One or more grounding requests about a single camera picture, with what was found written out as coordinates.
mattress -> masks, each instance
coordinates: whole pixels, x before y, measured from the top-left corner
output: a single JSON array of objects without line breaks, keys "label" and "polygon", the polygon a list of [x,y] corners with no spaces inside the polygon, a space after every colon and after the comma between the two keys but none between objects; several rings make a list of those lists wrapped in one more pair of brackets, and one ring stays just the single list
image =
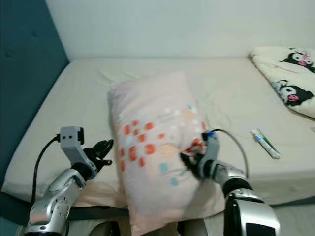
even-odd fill
[{"label": "mattress", "polygon": [[[59,76],[21,140],[2,191],[30,200],[37,156],[63,126],[83,127],[84,147],[110,139],[107,93],[111,82],[174,71],[186,73],[209,126],[230,131],[244,146],[250,182],[261,197],[278,204],[315,195],[315,132],[311,130],[314,119],[283,106],[268,81],[246,58],[73,61]],[[254,128],[262,130],[280,151],[280,160],[272,159],[253,139],[250,130]],[[243,169],[244,161],[233,141],[225,134],[219,134],[219,140],[219,159]],[[114,151],[108,158],[114,160]],[[69,166],[59,144],[52,144],[39,165],[37,195],[41,196]],[[126,194],[115,162],[88,181],[75,206],[126,207]]]}]

black cable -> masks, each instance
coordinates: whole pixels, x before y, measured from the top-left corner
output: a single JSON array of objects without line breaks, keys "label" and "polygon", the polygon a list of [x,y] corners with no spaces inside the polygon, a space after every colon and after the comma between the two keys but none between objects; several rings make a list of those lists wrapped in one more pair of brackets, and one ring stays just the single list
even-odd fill
[{"label": "black cable", "polygon": [[249,175],[250,175],[248,160],[247,160],[247,157],[246,157],[246,153],[245,153],[242,145],[240,144],[240,142],[231,133],[225,131],[224,129],[214,129],[214,130],[211,130],[210,132],[216,132],[216,131],[220,131],[220,132],[223,132],[223,133],[227,134],[237,144],[237,146],[239,147],[239,149],[241,150],[241,153],[243,155],[243,159],[244,159],[244,163],[245,163],[245,169],[246,169],[246,178],[248,178]]},{"label": "black cable", "polygon": [[34,168],[34,175],[33,175],[33,185],[32,185],[32,191],[31,191],[31,205],[34,204],[35,202],[35,197],[36,197],[36,182],[37,182],[37,170],[38,170],[38,165],[39,162],[44,154],[44,152],[46,151],[46,149],[48,148],[48,146],[53,143],[54,141],[58,141],[59,140],[59,134],[57,136],[55,136],[52,140],[50,140],[45,147],[42,149],[42,151],[40,152],[36,164],[35,164],[35,168]]},{"label": "black cable", "polygon": [[64,236],[68,236],[69,234],[69,229],[70,229],[70,222],[69,220],[66,221],[66,229],[65,229],[65,234]]}]

white wall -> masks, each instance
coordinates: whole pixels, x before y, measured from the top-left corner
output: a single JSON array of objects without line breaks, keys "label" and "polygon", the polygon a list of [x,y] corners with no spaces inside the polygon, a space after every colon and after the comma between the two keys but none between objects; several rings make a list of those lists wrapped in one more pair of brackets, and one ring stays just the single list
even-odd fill
[{"label": "white wall", "polygon": [[70,60],[315,48],[315,0],[46,0]]}]

blanket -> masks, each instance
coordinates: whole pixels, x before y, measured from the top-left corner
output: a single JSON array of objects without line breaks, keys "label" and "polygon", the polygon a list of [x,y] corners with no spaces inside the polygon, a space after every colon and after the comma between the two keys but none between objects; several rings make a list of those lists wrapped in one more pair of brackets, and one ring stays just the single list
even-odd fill
[{"label": "blanket", "polygon": [[251,58],[287,107],[315,118],[315,50],[257,47]]}]

pink pillow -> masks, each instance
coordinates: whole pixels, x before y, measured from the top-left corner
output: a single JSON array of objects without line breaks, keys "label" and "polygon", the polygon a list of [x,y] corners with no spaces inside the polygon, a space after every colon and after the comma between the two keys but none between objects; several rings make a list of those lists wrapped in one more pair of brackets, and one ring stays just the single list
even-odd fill
[{"label": "pink pillow", "polygon": [[111,85],[118,163],[133,236],[224,209],[220,187],[195,179],[179,153],[204,148],[204,118],[178,72]]}]

